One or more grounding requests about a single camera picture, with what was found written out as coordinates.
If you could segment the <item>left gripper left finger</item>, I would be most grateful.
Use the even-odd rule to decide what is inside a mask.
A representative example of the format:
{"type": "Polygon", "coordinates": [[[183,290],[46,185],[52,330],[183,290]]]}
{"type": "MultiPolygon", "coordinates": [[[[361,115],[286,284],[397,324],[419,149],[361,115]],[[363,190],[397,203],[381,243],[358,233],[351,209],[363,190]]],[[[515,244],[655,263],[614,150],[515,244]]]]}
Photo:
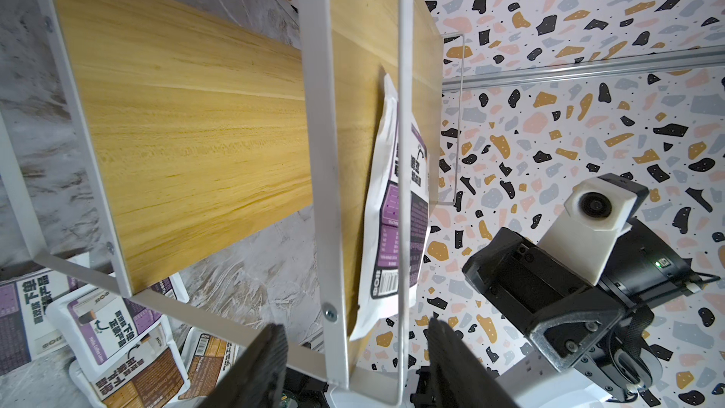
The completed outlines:
{"type": "Polygon", "coordinates": [[[285,328],[267,325],[199,407],[279,407],[288,351],[285,328]]]}

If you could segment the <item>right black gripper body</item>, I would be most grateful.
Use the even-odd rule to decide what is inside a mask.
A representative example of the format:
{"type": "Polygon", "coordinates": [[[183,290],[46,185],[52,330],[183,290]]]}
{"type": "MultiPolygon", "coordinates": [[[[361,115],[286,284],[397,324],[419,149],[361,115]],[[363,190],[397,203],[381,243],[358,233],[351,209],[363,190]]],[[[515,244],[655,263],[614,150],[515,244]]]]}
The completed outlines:
{"type": "Polygon", "coordinates": [[[654,319],[646,294],[663,276],[625,243],[615,245],[594,286],[509,229],[463,273],[557,372],[584,377],[610,400],[626,402],[662,378],[643,333],[654,319]]]}

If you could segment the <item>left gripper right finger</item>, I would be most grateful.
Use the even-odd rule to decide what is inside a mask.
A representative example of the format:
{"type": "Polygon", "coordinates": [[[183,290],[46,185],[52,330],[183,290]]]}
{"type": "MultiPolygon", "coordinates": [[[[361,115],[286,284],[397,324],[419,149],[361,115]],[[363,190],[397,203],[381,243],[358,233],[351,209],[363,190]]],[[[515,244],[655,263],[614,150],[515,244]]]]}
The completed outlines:
{"type": "Polygon", "coordinates": [[[432,319],[427,331],[436,407],[517,407],[447,322],[432,319]]]}

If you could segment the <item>two-tier wooden white shelf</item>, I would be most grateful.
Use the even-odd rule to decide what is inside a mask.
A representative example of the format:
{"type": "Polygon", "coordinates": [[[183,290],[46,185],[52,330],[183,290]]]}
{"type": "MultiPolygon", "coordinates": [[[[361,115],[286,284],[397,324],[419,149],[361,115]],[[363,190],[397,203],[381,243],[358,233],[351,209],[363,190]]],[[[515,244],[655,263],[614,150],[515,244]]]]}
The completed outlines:
{"type": "Polygon", "coordinates": [[[264,332],[151,286],[315,209],[325,350],[286,366],[385,405],[406,399],[410,160],[440,142],[443,39],[424,0],[298,0],[300,48],[172,0],[37,0],[113,273],[51,254],[11,146],[1,177],[32,261],[252,347],[264,332]],[[398,368],[355,365],[363,221],[383,77],[398,87],[398,368]]]}

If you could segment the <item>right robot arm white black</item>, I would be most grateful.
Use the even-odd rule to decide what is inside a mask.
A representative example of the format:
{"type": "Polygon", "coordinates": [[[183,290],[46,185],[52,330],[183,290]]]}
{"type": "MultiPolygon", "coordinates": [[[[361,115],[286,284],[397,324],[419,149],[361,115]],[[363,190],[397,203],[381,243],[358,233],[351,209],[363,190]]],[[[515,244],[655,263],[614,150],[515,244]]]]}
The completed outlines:
{"type": "Polygon", "coordinates": [[[418,370],[410,395],[415,407],[574,407],[596,397],[635,400],[662,376],[660,359],[644,336],[653,309],[711,283],[637,219],[628,221],[594,285],[509,229],[471,256],[463,272],[526,337],[532,353],[496,376],[451,326],[433,320],[425,332],[430,364],[418,370]]]}

